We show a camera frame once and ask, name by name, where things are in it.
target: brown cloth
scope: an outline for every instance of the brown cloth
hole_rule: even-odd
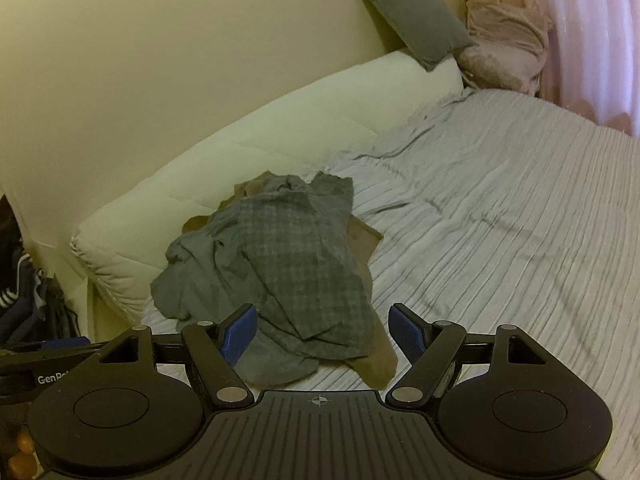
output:
[[[224,209],[235,200],[260,194],[264,189],[264,181],[269,176],[273,176],[273,173],[266,171],[253,180],[236,184],[233,196],[220,202],[218,210]],[[209,217],[207,216],[190,218],[182,226],[182,233],[203,228],[208,219]],[[358,264],[358,275],[362,279],[367,299],[370,302],[373,280],[369,271],[369,259],[382,240],[383,235],[351,215],[346,238],[349,251]],[[369,354],[364,357],[348,359],[346,363],[358,373],[367,386],[375,390],[384,390],[396,374],[398,356],[391,346],[391,341],[389,341],[385,328],[380,321],[380,316],[373,309],[371,313],[374,319],[374,335],[370,343]]]

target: gray pillow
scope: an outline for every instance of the gray pillow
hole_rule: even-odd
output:
[[[427,70],[474,44],[443,0],[369,0]]]

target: white sofa cushion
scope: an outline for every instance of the white sofa cushion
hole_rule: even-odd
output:
[[[263,171],[302,174],[334,152],[366,149],[419,107],[463,89],[453,59],[426,72],[398,51],[318,80],[202,140],[76,229],[72,252],[105,300],[140,320],[182,224],[209,215]]]

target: cream wall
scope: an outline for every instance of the cream wall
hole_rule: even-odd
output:
[[[0,0],[2,186],[64,246],[198,140],[399,45],[362,0]]]

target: pink curtain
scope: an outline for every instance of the pink curtain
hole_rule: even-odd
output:
[[[554,22],[542,98],[640,137],[640,0],[480,0]]]

